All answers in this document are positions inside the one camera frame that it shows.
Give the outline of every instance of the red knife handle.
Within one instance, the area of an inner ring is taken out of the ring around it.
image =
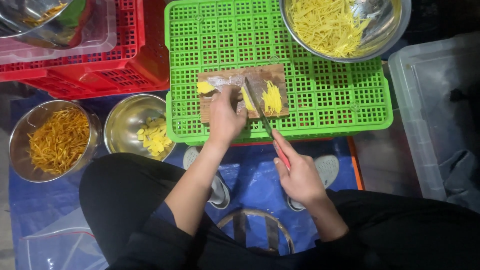
[[[290,171],[290,161],[288,160],[287,156],[285,156],[282,149],[278,147],[278,143],[276,143],[276,140],[273,141],[273,147],[275,148],[278,158],[285,164],[287,169]]]

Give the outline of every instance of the plastic bag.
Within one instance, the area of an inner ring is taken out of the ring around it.
[[[105,257],[78,208],[18,243],[19,270],[103,270]]]

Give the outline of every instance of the red plastic crate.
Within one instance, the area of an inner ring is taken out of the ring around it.
[[[115,0],[110,52],[0,65],[0,82],[20,81],[53,97],[80,99],[170,87],[163,0]]]

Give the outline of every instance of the wooden cutting board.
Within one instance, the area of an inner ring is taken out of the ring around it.
[[[285,84],[285,72],[283,64],[248,67],[240,69],[231,69],[223,71],[203,72],[198,73],[198,82],[208,82],[215,86],[215,90],[207,94],[200,94],[200,117],[202,123],[210,122],[210,101],[214,93],[220,93],[222,87],[226,85],[236,85],[239,87],[245,86],[244,78],[247,77],[253,87],[253,91],[260,102],[260,106],[264,111],[266,117],[275,116],[265,111],[265,104],[262,99],[262,92],[267,91],[267,84],[265,81],[272,81],[272,83],[280,90],[282,97],[282,111],[280,116],[288,115],[288,100],[287,100],[287,86]],[[245,107],[245,101],[242,100],[237,105],[237,111]],[[248,111],[249,118],[259,118],[258,112]]]

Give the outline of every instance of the green plastic crate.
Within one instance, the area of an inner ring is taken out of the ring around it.
[[[393,121],[380,58],[338,63],[305,50],[288,33],[277,0],[181,0],[165,8],[170,50],[167,135],[202,145],[197,74],[282,63],[289,116],[270,124],[288,140],[354,135]],[[259,120],[248,120],[235,143],[269,141]]]

